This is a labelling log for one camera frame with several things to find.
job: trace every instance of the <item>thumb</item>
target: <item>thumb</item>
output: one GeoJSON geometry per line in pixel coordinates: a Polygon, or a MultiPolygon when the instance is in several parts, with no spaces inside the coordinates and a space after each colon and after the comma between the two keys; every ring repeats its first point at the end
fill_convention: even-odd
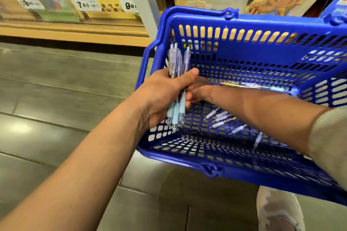
{"type": "Polygon", "coordinates": [[[199,70],[197,68],[193,68],[185,74],[177,77],[175,80],[178,83],[180,89],[187,87],[189,84],[193,83],[195,78],[199,75],[199,70]]]}

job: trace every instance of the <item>plastic basket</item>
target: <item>plastic basket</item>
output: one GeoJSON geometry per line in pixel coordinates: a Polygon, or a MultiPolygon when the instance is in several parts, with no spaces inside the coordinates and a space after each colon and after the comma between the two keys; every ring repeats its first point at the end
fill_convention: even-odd
{"type": "MultiPolygon", "coordinates": [[[[144,80],[150,51],[157,47],[151,73],[166,66],[172,40],[211,82],[245,81],[275,86],[310,102],[338,107],[347,104],[347,26],[343,18],[297,18],[239,15],[188,7],[167,9],[158,35],[146,49],[137,80],[144,80]]],[[[345,192],[312,160],[283,143],[245,127],[228,136],[237,121],[209,129],[203,120],[215,106],[193,105],[175,134],[166,124],[148,130],[138,150],[148,158],[347,205],[345,192]]]]}

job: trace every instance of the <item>person's left hand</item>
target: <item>person's left hand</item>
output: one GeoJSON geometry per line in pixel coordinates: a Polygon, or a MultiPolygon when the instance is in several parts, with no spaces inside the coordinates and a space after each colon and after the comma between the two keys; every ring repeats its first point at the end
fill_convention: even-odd
{"type": "Polygon", "coordinates": [[[145,123],[148,129],[158,125],[166,118],[166,112],[174,102],[180,91],[191,84],[199,74],[197,68],[177,77],[169,78],[169,68],[154,72],[132,94],[133,100],[143,102],[145,105],[145,123]]]}

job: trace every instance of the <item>person's left arm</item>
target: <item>person's left arm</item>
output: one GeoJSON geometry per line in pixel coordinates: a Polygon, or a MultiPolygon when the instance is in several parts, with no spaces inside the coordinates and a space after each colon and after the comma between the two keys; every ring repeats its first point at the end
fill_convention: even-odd
{"type": "Polygon", "coordinates": [[[94,128],[67,160],[0,223],[0,230],[96,230],[144,132],[192,83],[197,69],[170,79],[156,71],[94,128]]]}

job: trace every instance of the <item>person's right arm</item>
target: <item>person's right arm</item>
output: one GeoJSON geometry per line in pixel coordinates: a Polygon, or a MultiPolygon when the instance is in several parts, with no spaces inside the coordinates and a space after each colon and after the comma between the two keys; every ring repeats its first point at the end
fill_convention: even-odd
{"type": "Polygon", "coordinates": [[[347,108],[329,108],[270,90],[210,85],[202,77],[188,90],[187,100],[217,105],[310,156],[347,190],[347,108]]]}

